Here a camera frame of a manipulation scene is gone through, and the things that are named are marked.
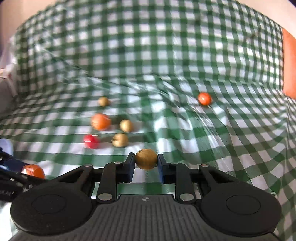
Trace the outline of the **red round fruit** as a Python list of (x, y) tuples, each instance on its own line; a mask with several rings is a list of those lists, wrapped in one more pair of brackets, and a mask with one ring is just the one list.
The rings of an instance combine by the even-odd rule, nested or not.
[(99, 147), (99, 138), (92, 134), (83, 137), (84, 147), (88, 149), (97, 149)]

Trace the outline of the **tan round fruit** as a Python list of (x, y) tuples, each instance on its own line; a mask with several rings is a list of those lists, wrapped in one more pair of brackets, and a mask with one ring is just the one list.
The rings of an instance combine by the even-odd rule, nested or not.
[(151, 149), (141, 149), (135, 155), (135, 163), (142, 170), (152, 170), (157, 164), (157, 154)]

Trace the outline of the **small tan fruit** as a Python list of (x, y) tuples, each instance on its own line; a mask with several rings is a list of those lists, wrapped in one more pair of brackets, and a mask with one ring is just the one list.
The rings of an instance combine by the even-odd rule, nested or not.
[(133, 123), (130, 120), (122, 120), (119, 123), (119, 127), (122, 131), (129, 133), (133, 131)]
[(115, 147), (126, 147), (128, 145), (128, 137), (124, 133), (117, 133), (113, 136), (111, 142)]
[(109, 99), (105, 96), (102, 96), (98, 99), (98, 104), (101, 107), (109, 106)]

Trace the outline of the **orange peach fruit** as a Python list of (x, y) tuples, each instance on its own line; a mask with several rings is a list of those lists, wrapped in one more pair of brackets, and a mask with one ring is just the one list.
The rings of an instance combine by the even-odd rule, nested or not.
[(110, 125), (111, 125), (111, 119), (106, 114), (96, 113), (91, 118), (91, 126), (98, 131), (103, 131), (105, 129), (108, 129)]

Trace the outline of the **green white checkered cloth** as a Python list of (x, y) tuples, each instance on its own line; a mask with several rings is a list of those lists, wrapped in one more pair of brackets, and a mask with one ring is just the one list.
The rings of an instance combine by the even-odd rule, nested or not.
[[(50, 178), (141, 149), (207, 163), (273, 194), (275, 232), (295, 240), (295, 100), (282, 91), (282, 37), (237, 1), (57, 1), (9, 40), (1, 84), (14, 96), (1, 103), (1, 138)], [(96, 113), (108, 129), (91, 126)], [(117, 133), (126, 147), (113, 146)], [(97, 149), (84, 147), (87, 134)]]

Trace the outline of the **orange cushion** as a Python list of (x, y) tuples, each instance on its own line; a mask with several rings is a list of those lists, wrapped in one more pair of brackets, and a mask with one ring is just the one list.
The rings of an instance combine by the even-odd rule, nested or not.
[(286, 30), (283, 33), (283, 92), (296, 98), (296, 39)]

